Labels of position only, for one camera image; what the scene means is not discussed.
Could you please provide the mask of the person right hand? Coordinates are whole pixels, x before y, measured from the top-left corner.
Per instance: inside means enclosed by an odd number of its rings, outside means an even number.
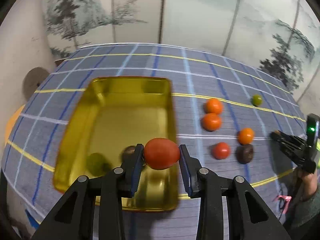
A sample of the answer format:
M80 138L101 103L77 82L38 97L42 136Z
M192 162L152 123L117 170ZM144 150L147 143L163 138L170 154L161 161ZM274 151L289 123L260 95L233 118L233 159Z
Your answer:
M317 170L313 173L308 173L303 170L298 171L298 177L303 184L303 200L309 200L317 191Z

